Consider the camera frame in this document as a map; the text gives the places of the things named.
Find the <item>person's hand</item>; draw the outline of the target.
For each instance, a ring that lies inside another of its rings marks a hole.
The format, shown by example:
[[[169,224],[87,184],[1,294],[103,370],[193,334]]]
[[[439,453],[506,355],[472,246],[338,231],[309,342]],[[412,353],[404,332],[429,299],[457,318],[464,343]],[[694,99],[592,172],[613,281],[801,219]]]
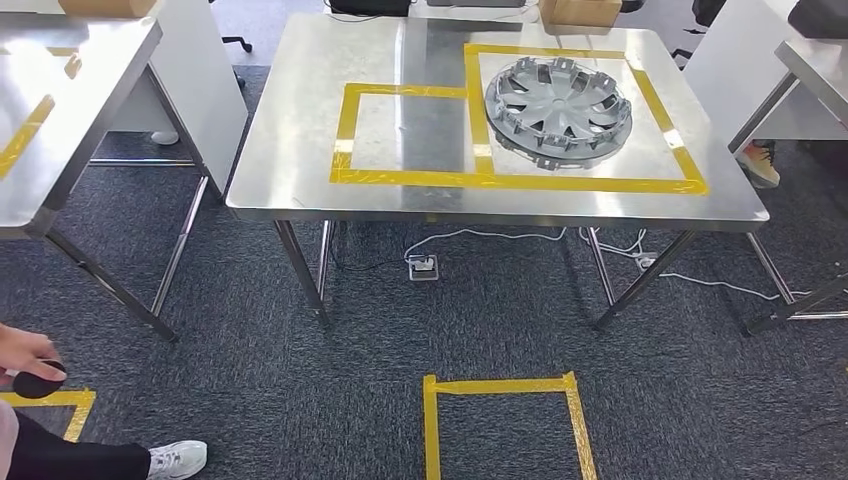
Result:
[[[12,381],[9,370],[36,375],[44,380],[62,382],[67,374],[47,360],[61,361],[54,343],[44,334],[1,325],[1,384]]]

